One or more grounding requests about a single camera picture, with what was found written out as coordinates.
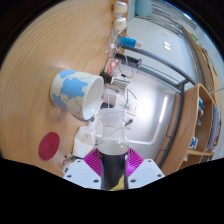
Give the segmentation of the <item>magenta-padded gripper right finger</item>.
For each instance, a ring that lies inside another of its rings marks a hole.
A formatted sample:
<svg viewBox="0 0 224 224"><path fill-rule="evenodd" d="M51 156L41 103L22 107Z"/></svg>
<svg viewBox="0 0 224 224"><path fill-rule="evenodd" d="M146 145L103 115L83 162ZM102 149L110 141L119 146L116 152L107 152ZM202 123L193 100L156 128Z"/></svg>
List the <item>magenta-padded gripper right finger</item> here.
<svg viewBox="0 0 224 224"><path fill-rule="evenodd" d="M164 177L163 172L151 159L144 159L133 149L129 149L126 160L126 178L129 189L144 187Z"/></svg>

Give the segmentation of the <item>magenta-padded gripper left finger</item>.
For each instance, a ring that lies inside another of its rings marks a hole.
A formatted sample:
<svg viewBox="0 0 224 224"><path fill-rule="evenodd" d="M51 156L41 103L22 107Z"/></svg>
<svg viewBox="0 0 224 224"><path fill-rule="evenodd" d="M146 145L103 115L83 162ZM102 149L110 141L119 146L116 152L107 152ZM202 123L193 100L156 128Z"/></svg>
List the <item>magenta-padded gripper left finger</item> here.
<svg viewBox="0 0 224 224"><path fill-rule="evenodd" d="M94 149L83 159L77 158L65 168L63 178L83 188L100 189L101 160L98 150Z"/></svg>

